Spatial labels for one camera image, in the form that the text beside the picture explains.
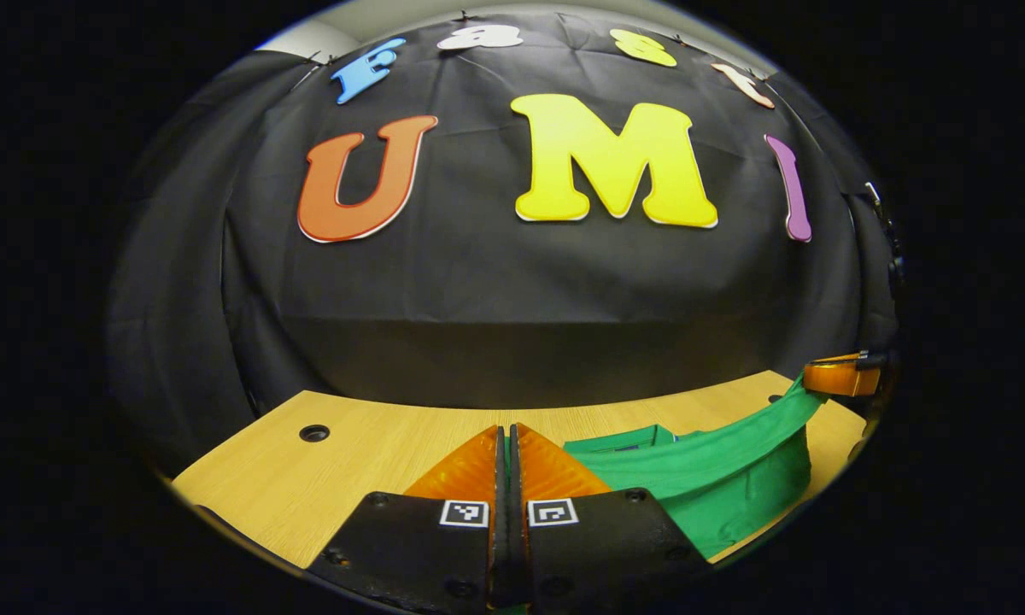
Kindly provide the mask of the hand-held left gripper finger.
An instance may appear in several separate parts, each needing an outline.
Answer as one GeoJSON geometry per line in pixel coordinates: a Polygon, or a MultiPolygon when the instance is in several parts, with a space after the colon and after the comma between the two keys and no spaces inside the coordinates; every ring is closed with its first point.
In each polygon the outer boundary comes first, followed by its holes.
{"type": "Polygon", "coordinates": [[[364,495],[308,576],[389,611],[488,611],[504,436],[470,437],[410,493],[364,495]]]}
{"type": "Polygon", "coordinates": [[[509,448],[509,571],[530,612],[651,612],[708,575],[646,488],[590,482],[528,425],[512,425],[509,448]]]}

